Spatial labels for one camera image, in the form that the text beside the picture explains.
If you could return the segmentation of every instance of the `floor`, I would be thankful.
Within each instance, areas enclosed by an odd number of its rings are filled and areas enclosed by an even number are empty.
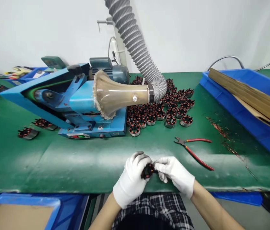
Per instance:
[[[196,210],[195,206],[189,199],[182,196],[186,210],[191,217],[192,223],[195,229],[208,230],[207,224]],[[105,194],[104,202],[106,201],[108,194]],[[248,204],[237,203],[233,201],[217,199],[218,202],[224,207],[224,209],[245,229],[270,229],[270,213],[267,212],[262,206],[257,207]],[[98,213],[98,207],[101,201],[101,196],[98,196],[96,200],[96,208],[93,214],[93,220]]]

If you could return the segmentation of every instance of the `cardboard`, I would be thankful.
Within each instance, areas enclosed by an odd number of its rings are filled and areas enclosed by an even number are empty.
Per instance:
[[[262,113],[254,109],[249,104],[245,103],[242,99],[239,97],[233,95],[253,116],[255,116],[260,121],[264,122],[266,125],[270,126],[270,119],[266,116],[264,116]]]
[[[208,76],[270,120],[270,96],[217,70]]]
[[[53,207],[0,204],[0,229],[44,230]]]

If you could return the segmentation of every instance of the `hose clamp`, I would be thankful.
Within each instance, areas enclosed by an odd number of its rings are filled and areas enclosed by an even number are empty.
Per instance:
[[[149,89],[149,102],[154,102],[154,88],[152,84],[148,84]]]

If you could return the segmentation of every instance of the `tool handle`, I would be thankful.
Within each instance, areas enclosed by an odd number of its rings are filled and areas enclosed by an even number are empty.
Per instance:
[[[201,161],[201,159],[198,158],[197,155],[194,154],[194,152],[190,150],[190,148],[188,148],[187,146],[185,146],[185,148],[201,165],[203,165],[205,168],[207,168],[207,169],[209,169],[211,171],[214,171],[214,168],[210,167],[209,165],[207,165],[203,161]]]
[[[208,142],[208,143],[211,143],[212,142],[211,140],[202,139],[202,138],[186,140],[186,142],[193,142],[193,141],[204,141],[204,142]]]

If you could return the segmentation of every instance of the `gray exhaust hose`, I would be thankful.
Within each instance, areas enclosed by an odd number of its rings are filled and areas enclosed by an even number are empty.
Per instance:
[[[154,101],[160,100],[167,91],[164,76],[154,64],[146,48],[143,35],[136,24],[129,0],[105,0],[109,14],[137,68],[154,89]]]

